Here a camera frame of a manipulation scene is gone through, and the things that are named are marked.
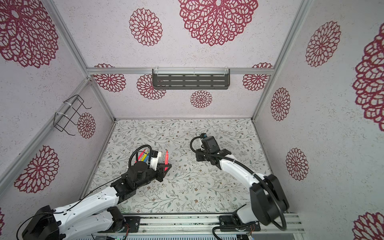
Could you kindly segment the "pink highlighter pen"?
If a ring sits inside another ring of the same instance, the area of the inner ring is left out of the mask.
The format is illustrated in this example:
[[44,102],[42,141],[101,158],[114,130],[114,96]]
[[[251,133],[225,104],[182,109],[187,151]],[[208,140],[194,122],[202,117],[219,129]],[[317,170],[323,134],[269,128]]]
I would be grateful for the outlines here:
[[165,154],[165,165],[169,164],[169,152],[168,150],[166,150],[166,154]]

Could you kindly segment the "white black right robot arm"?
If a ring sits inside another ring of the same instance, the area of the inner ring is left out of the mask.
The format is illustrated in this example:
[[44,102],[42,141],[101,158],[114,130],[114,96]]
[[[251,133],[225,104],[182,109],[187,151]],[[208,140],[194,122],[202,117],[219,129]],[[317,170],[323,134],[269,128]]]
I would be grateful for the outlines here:
[[250,202],[233,212],[236,226],[261,223],[273,224],[281,231],[287,229],[284,213],[289,203],[278,178],[272,174],[256,173],[241,163],[231,151],[221,149],[216,139],[206,134],[194,137],[190,149],[196,154],[198,162],[209,162],[240,182],[250,195]]

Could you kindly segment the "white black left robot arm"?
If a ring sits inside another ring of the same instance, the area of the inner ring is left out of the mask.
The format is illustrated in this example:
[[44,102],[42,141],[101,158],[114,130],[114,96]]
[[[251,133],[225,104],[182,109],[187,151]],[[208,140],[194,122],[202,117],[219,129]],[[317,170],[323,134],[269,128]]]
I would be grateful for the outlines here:
[[52,209],[40,208],[17,230],[18,240],[74,240],[96,232],[118,232],[126,228],[126,218],[117,207],[136,194],[137,189],[154,180],[162,182],[171,164],[157,164],[152,169],[145,162],[137,162],[127,172],[110,182],[110,186],[95,194]]

